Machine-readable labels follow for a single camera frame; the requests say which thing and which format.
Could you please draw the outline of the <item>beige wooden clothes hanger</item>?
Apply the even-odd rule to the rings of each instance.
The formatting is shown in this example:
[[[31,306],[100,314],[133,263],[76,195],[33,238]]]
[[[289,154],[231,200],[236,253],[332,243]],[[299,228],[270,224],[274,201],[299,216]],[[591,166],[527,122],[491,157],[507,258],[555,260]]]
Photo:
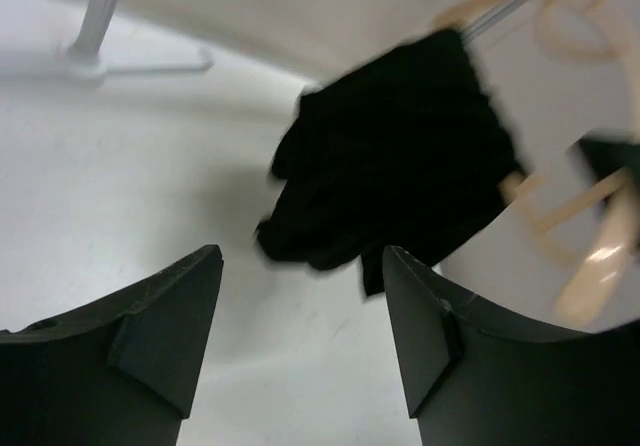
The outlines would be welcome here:
[[[525,167],[507,208],[444,276],[517,313],[599,332],[639,316],[639,195],[597,179],[578,143],[639,140],[639,0],[444,0]]]

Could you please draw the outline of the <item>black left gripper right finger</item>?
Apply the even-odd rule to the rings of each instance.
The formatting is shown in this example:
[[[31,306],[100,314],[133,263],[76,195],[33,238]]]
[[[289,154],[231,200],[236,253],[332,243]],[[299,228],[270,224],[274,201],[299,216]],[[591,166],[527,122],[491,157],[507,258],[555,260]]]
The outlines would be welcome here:
[[[425,445],[635,445],[639,325],[584,333],[515,313],[388,248],[383,277]]]

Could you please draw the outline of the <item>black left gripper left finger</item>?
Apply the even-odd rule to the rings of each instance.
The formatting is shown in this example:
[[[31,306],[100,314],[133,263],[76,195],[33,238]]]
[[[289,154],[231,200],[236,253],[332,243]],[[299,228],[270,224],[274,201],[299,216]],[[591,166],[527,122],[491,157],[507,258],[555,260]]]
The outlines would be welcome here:
[[[87,305],[2,331],[2,444],[176,444],[222,271],[220,248],[207,245]]]

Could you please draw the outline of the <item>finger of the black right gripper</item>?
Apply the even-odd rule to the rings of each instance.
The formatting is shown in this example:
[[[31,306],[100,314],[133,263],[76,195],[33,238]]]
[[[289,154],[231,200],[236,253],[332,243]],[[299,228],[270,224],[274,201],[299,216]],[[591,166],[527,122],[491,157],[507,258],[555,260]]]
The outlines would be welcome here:
[[[639,193],[639,145],[628,139],[585,135],[575,144],[595,183],[616,172],[626,172]]]

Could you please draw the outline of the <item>black trousers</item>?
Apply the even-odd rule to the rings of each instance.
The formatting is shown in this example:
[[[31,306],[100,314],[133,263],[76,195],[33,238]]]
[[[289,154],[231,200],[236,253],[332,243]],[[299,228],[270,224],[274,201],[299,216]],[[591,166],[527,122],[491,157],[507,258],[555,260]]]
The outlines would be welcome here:
[[[462,34],[441,29],[299,98],[257,244],[320,272],[358,261],[375,296],[387,247],[438,264],[501,214],[500,183],[522,169]]]

